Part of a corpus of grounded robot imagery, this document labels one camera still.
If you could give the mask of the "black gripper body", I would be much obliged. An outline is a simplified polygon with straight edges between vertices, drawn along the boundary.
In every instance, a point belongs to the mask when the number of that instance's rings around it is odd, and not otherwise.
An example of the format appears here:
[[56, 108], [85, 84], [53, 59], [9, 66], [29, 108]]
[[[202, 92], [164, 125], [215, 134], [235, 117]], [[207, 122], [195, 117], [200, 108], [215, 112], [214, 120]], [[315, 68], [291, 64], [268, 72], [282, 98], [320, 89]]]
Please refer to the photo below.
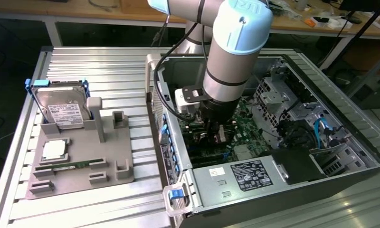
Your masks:
[[227, 122], [234, 114], [239, 100], [220, 102], [215, 99], [200, 101], [200, 115], [203, 121]]

